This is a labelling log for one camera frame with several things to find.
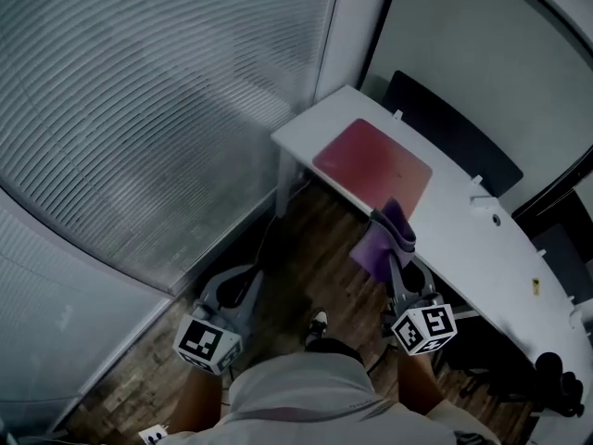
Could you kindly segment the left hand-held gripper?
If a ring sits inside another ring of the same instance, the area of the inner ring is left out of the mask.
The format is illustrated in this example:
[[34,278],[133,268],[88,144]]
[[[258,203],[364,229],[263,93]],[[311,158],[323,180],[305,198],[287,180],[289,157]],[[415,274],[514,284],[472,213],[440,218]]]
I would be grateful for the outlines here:
[[263,282],[261,269],[237,266],[214,275],[195,309],[180,321],[173,349],[186,362],[222,375],[242,354],[252,332],[252,314]]

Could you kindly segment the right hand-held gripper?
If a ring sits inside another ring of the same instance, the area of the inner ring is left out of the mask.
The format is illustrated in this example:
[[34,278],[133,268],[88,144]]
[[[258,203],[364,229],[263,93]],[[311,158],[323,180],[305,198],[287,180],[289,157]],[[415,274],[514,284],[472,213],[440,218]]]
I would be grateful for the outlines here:
[[[372,225],[386,236],[387,245],[394,251],[412,253],[416,234],[402,216],[391,221],[379,210],[371,213]],[[404,274],[397,256],[388,255],[390,281],[387,284],[389,299],[385,325],[399,346],[410,356],[441,349],[458,333],[451,306],[436,291],[431,271],[417,259],[408,265],[413,276]]]

